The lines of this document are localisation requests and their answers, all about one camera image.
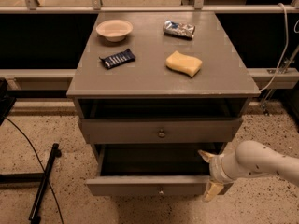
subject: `bowl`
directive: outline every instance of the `bowl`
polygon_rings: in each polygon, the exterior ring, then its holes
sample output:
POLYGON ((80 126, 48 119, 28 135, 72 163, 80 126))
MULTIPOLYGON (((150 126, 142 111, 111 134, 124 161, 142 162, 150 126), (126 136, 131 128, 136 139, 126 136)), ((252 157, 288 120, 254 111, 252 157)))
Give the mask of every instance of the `bowl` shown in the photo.
POLYGON ((133 25, 125 20, 108 20, 96 27, 96 32, 108 41, 122 41, 133 30, 133 25))

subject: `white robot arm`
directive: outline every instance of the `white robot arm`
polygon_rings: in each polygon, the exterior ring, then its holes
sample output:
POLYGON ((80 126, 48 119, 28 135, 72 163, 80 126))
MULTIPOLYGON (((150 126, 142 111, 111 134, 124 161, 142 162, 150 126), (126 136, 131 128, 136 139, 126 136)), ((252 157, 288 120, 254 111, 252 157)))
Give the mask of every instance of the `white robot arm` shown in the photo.
POLYGON ((238 178, 277 175, 299 187, 299 159, 282 155, 256 141, 239 144, 235 152, 213 155, 199 150, 209 162, 210 183, 206 186, 204 201, 209 202, 223 188, 238 178))

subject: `floor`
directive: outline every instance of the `floor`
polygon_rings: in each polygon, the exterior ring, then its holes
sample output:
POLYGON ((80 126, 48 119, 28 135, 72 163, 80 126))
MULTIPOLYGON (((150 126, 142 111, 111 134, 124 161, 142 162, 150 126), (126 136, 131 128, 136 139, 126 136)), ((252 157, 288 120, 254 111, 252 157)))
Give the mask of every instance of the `floor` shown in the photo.
MULTIPOLYGON (((256 140, 274 150, 299 158, 298 126, 279 101, 268 105, 265 116, 252 102, 244 122, 225 152, 243 140, 256 140)), ((239 179, 223 196, 210 203, 201 197, 95 197, 85 185, 93 178, 96 161, 78 128, 71 101, 18 101, 8 116, 32 141, 43 164, 53 143, 62 157, 50 177, 65 224, 80 223, 299 223, 299 188, 278 177, 239 179)), ((0 173, 41 172, 36 156, 21 133, 7 120, 0 126, 0 173)), ((37 188, 0 189, 0 223, 29 223, 37 188)), ((61 223, 48 189, 41 223, 61 223)))

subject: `gray tabletop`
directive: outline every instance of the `gray tabletop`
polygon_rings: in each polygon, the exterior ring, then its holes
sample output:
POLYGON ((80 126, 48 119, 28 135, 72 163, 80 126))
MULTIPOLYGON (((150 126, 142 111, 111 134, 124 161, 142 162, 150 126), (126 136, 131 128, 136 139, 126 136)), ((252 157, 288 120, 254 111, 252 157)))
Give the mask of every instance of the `gray tabletop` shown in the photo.
POLYGON ((258 87, 214 13, 100 12, 67 95, 69 97, 252 97, 258 87), (133 31, 119 43, 97 35, 102 21, 121 19, 133 31), (196 26, 194 39, 165 35, 166 20, 196 26), (99 57, 130 49, 134 62, 107 70, 99 57), (193 77, 165 66, 174 51, 199 58, 202 69, 193 77))

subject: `drawer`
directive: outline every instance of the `drawer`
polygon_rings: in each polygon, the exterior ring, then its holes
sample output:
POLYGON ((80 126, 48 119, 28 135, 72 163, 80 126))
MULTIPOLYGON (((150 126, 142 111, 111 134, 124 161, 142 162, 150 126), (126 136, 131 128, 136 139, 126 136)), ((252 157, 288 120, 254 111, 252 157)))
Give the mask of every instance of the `drawer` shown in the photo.
POLYGON ((97 177, 86 184, 95 196, 203 195, 209 166, 197 150, 217 152, 218 148, 214 144, 101 146, 97 177))
POLYGON ((232 120, 83 119, 89 144, 230 142, 242 123, 232 120))

